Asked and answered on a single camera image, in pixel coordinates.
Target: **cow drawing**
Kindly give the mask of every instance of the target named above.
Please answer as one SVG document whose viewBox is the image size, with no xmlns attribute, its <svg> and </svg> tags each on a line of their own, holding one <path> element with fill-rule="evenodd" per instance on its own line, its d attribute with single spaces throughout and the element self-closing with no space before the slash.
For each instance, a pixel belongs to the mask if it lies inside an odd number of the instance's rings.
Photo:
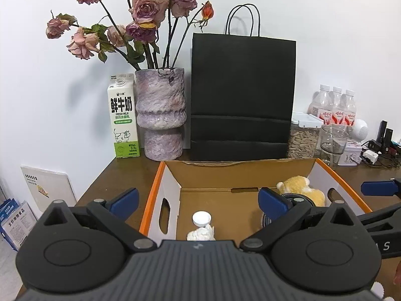
<svg viewBox="0 0 401 301">
<path fill-rule="evenodd" d="M 116 133 L 116 130 L 114 129 L 114 136 L 116 138 L 116 142 L 127 142 L 130 135 L 131 134 L 128 130 L 124 131 L 124 132 Z"/>
</svg>

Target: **blue gripper pad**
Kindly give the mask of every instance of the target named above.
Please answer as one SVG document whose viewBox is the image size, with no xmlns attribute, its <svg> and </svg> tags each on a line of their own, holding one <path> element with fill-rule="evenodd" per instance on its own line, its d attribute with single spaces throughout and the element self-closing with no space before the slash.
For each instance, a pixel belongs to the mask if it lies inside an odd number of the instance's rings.
<svg viewBox="0 0 401 301">
<path fill-rule="evenodd" d="M 398 185 L 393 181 L 366 181 L 360 191 L 365 196 L 393 196 L 398 192 Z"/>
<path fill-rule="evenodd" d="M 121 195 L 106 203 L 106 209 L 122 221 L 126 221 L 137 210 L 138 206 L 139 191 L 137 188 L 129 188 Z"/>
<path fill-rule="evenodd" d="M 259 208 L 272 221 L 287 213 L 292 208 L 292 203 L 269 188 L 261 188 L 257 196 Z"/>
</svg>

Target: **metal screw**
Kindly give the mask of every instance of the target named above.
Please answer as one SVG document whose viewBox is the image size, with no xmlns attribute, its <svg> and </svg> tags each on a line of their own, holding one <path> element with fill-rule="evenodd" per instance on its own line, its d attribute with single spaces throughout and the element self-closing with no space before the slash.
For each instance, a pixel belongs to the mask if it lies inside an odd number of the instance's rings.
<svg viewBox="0 0 401 301">
<path fill-rule="evenodd" d="M 153 241 L 149 239 L 138 239 L 134 242 L 134 247 L 137 249 L 149 249 L 153 247 Z"/>
<path fill-rule="evenodd" d="M 258 238 L 249 238 L 246 239 L 243 242 L 244 246 L 250 249 L 256 249 L 256 248 L 260 248 L 261 246 L 263 246 L 263 242 L 262 240 L 258 239 Z"/>
</svg>

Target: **clear glass cup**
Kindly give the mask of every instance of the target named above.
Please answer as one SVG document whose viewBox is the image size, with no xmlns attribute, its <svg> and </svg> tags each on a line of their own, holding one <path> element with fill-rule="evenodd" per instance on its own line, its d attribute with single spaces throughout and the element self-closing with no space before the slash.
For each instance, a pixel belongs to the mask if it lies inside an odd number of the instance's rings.
<svg viewBox="0 0 401 301">
<path fill-rule="evenodd" d="M 348 141 L 347 129 L 343 125 L 324 125 L 320 129 L 320 159 L 334 167 L 344 152 Z"/>
</svg>

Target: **yellow stuffed animal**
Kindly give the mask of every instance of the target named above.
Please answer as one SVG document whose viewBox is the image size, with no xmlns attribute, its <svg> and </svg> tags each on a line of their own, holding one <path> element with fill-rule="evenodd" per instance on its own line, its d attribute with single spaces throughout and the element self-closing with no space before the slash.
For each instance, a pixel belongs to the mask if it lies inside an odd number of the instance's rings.
<svg viewBox="0 0 401 301">
<path fill-rule="evenodd" d="M 281 195 L 284 193 L 297 193 L 311 199 L 316 206 L 324 207 L 326 204 L 324 193 L 318 189 L 310 188 L 309 184 L 310 181 L 308 178 L 298 175 L 297 177 L 289 178 L 284 182 L 279 182 L 276 187 Z"/>
</svg>

